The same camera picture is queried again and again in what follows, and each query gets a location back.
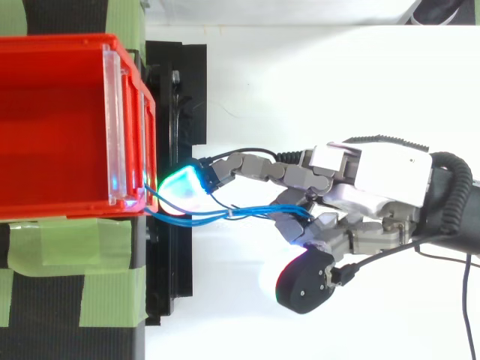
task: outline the white wall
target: white wall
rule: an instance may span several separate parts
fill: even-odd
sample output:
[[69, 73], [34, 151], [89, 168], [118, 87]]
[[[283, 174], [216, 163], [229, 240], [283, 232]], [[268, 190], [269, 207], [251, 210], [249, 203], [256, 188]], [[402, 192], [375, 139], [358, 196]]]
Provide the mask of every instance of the white wall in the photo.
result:
[[164, 25], [353, 25], [405, 23], [420, 0], [149, 0]]
[[[480, 28], [147, 28], [149, 40], [208, 44], [208, 145], [311, 148], [385, 134], [464, 158], [480, 177]], [[238, 179], [217, 197], [265, 204], [280, 189]], [[193, 231], [193, 298], [147, 330], [147, 359], [469, 359], [459, 264], [409, 251], [362, 269], [304, 316], [257, 286], [265, 258], [285, 246], [268, 221]], [[435, 254], [463, 255], [435, 247]], [[358, 261], [352, 256], [347, 261]], [[480, 271], [469, 315], [480, 347]]]

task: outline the black metal bracket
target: black metal bracket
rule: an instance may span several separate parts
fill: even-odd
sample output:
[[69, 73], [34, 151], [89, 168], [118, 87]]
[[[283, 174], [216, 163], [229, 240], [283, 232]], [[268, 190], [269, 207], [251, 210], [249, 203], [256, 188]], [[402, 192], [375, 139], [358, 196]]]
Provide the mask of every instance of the black metal bracket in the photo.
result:
[[[206, 143], [206, 46], [147, 41], [144, 79], [156, 102], [157, 178]], [[146, 324], [159, 325], [175, 298], [192, 296], [192, 233], [154, 218], [147, 221]]]

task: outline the glowing fingertip sensor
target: glowing fingertip sensor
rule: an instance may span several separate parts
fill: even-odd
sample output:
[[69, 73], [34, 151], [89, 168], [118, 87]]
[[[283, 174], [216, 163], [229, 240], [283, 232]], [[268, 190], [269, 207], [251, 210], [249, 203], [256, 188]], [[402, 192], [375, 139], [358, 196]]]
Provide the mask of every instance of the glowing fingertip sensor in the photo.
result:
[[[182, 167], [162, 181], [158, 194], [175, 206], [188, 212], [195, 212], [202, 205], [206, 192], [194, 166]], [[159, 200], [160, 206], [171, 215], [184, 213]]]

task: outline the red plastic bin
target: red plastic bin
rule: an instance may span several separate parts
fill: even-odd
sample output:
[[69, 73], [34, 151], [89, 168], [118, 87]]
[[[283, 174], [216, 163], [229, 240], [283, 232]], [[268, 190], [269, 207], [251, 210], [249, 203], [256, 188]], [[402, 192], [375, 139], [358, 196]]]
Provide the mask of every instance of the red plastic bin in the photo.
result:
[[0, 219], [158, 203], [155, 102], [114, 35], [0, 37]]

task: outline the green tape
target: green tape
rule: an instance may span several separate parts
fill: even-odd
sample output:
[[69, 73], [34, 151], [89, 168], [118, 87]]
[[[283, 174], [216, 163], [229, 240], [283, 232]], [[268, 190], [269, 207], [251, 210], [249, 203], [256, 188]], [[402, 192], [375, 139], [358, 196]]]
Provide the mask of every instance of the green tape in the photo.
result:
[[125, 272], [131, 222], [104, 219], [11, 223], [8, 266], [29, 277]]
[[134, 328], [147, 318], [146, 270], [85, 276], [80, 327]]
[[[45, 221], [39, 224], [43, 265], [100, 263], [100, 236], [96, 221]], [[81, 231], [71, 231], [72, 227]]]
[[13, 285], [14, 271], [7, 268], [0, 269], [0, 328], [7, 328], [10, 321]]
[[22, 0], [0, 0], [0, 36], [27, 35]]
[[115, 34], [126, 49], [138, 50], [145, 64], [145, 12], [140, 0], [109, 0], [105, 32]]
[[475, 24], [480, 25], [480, 0], [475, 0]]

